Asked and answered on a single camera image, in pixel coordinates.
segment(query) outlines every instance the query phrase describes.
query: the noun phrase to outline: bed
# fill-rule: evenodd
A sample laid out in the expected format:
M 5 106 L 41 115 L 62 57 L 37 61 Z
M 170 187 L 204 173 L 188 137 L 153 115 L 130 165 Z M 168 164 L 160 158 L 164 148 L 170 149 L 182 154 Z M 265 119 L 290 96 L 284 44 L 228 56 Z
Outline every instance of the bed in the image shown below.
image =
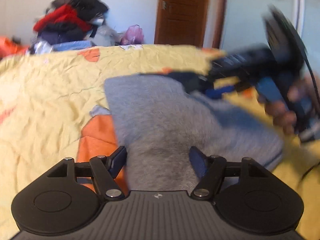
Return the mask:
M 205 73 L 208 59 L 221 55 L 218 50 L 202 51 L 192 46 L 144 45 L 128 49 L 95 47 L 2 60 L 0 240 L 9 239 L 18 231 L 10 211 L 14 196 L 62 158 L 76 158 L 81 129 L 91 118 L 89 111 L 95 105 L 108 107 L 102 87 L 106 78 L 163 68 Z M 272 126 L 255 96 L 231 94 L 227 99 Z M 287 137 L 284 141 L 285 157 L 274 174 L 303 198 L 305 210 L 297 231 L 307 240 L 319 240 L 319 169 L 312 171 L 300 186 L 298 182 L 320 158 L 320 142 L 302 149 L 297 138 Z

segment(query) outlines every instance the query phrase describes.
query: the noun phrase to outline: blue-gray towel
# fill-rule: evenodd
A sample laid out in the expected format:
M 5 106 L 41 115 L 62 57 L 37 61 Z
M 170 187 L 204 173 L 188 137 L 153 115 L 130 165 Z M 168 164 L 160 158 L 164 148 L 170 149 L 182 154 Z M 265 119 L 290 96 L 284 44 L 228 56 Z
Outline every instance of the blue-gray towel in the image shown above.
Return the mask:
M 128 151 L 132 190 L 191 192 L 198 183 L 191 146 L 231 162 L 252 157 L 269 170 L 281 160 L 283 142 L 274 131 L 227 101 L 188 95 L 171 78 L 116 77 L 104 89 L 118 143 Z

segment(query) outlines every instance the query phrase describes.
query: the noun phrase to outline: gray plastic housing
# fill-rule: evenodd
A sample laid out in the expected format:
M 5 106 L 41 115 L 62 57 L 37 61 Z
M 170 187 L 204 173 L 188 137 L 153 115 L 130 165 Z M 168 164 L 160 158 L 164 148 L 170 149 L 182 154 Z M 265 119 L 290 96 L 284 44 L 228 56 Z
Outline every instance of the gray plastic housing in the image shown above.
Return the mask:
M 122 201 L 105 204 L 97 218 L 63 236 L 21 231 L 12 240 L 302 240 L 297 232 L 258 236 L 228 225 L 207 201 L 186 191 L 131 191 Z

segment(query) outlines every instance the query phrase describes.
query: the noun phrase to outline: metal screw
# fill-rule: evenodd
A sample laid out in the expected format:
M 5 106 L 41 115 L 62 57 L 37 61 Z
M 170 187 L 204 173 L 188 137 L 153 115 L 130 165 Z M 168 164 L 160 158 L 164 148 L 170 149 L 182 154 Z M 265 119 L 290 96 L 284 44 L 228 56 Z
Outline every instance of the metal screw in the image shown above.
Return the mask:
M 206 197 L 209 195 L 209 190 L 205 188 L 196 189 L 193 194 L 195 194 L 197 197 Z
M 113 188 L 106 191 L 108 197 L 119 197 L 122 192 L 119 189 Z

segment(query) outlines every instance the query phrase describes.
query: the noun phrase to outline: wooden door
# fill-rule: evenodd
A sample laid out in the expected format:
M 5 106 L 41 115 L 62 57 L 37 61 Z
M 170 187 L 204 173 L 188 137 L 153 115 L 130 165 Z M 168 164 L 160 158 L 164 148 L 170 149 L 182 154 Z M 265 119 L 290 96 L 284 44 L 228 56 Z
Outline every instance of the wooden door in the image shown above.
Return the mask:
M 202 47 L 208 0 L 159 0 L 155 44 Z

